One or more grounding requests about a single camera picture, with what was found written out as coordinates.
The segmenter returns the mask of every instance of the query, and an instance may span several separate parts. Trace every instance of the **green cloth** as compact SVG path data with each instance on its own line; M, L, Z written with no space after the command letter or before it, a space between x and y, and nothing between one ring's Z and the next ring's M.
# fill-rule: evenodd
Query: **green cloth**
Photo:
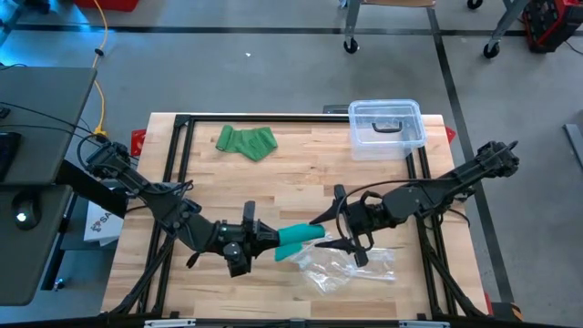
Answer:
M225 152L238 152L248 159L260 161L277 148L277 141L269 127L237 131L226 125L222 127L216 148Z

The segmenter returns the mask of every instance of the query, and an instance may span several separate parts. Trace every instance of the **wooden table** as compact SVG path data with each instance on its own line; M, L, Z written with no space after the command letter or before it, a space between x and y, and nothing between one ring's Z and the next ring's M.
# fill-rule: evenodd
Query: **wooden table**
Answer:
M174 117L170 113L150 117L138 171L152 181L162 179ZM334 184L342 183L351 190L379 180L407 178L404 160L353 161L348 124L230 123L236 129L271 127L279 147L259 163L215 149L224 124L198 122L189 157L187 179L194 179L195 186L187 197L202 206L202 215L209 220L240 222L244 202L255 200L255 218L279 229L307 222L328 209ZM441 116L424 116L424 125L430 169L437 177L454 167L444 121ZM184 134L180 136L173 181L179 170ZM416 152L415 163L417 174L421 174ZM377 190L386 192L394 187ZM152 224L148 210L133 211L126 217L103 311L118 305L143 272ZM476 307L486 312L466 222L455 214L446 214L442 229L451 273ZM336 233L333 223L327 224L326 230ZM395 251L396 281L353 279L328 295L320 295L306 283L296 264L274 262L273 251L255 260L250 274L233 279L226 262L215 254L203 254L189 270L185 263L192 251L178 241L164 313L180 311L181 317L196 318L386 320L414 319L417 313L429 313L414 220L396 229L377 231L374 239L375 247ZM446 311L443 284L437 274L435 285L441 308ZM152 286L149 304L154 302L158 280Z

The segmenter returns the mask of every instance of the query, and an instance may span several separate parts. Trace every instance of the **clear plastic bag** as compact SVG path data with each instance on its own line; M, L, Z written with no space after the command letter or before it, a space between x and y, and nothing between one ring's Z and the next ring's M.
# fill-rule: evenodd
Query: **clear plastic bag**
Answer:
M321 241L330 241L329 235L305 245L297 254L288 258L297 263L303 278L321 294L335 292L352 278L373 279L391 282L394 276L394 251L390 249L372 249L367 252L369 262L359 268L353 256L345 251L317 248Z

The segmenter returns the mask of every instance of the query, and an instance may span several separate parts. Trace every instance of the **gray floor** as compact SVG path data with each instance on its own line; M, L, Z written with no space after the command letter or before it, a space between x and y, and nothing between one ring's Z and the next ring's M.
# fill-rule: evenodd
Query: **gray floor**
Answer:
M1 1L0 8L10 6ZM467 10L465 1L437 2L442 29L491 30L504 10L499 1L476 12ZM100 24L95 11L67 4L55 9L47 16L26 14L19 22ZM118 26L343 27L343 16L335 0L141 0L134 13L107 13L109 23ZM423 29L429 23L424 9L365 6L358 27ZM0 60L88 67L101 37L15 31L0 48ZM431 36L357 39L361 49L350 56L342 49L343 37L334 35L112 33L97 76L107 97L106 130L128 143L129 132L144 128L154 111L319 113L324 105L367 98L415 99L425 114L442 114L455 128ZM582 109L583 58L566 46L555 54L533 55L523 37L507 37L501 55L489 62L480 55L486 40L444 38L474 149L490 139L520 141L520 171L485 183L513 292L528 321L579 326L583 259L577 236L583 205L577 197L583 192L583 171L561 126ZM583 38L571 42L583 48ZM83 114L91 126L99 106L94 90ZM463 162L458 139L454 156L457 164ZM485 289L496 299L471 202L468 211ZM79 285L39 292L24 308L0 308L0 321L97 313L110 256L68 256L62 274L74 272L72 282L79 275Z

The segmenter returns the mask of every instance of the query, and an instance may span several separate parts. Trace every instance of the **red equipment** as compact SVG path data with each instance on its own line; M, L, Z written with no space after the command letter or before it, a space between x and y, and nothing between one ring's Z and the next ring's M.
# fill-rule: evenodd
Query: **red equipment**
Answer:
M532 52L554 52L583 23L583 0L532 0L522 14Z
M97 0L103 10L119 10L130 12L136 9L139 0ZM85 8L96 8L93 0L74 0L75 5Z

